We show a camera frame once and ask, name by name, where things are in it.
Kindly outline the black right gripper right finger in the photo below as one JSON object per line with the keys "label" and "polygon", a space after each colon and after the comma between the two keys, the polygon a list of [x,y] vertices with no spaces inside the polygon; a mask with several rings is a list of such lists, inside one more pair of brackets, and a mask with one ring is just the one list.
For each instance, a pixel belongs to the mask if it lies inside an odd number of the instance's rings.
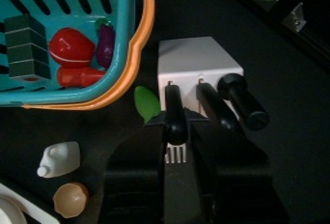
{"label": "black right gripper right finger", "polygon": [[289,224],[270,159],[241,134],[193,122],[193,147],[210,224]]}

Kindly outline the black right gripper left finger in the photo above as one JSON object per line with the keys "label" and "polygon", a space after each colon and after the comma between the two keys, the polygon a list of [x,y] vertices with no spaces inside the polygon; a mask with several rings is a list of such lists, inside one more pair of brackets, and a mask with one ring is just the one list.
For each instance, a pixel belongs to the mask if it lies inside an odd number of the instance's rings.
{"label": "black right gripper left finger", "polygon": [[98,224],[163,224],[166,122],[151,121],[112,152]]}

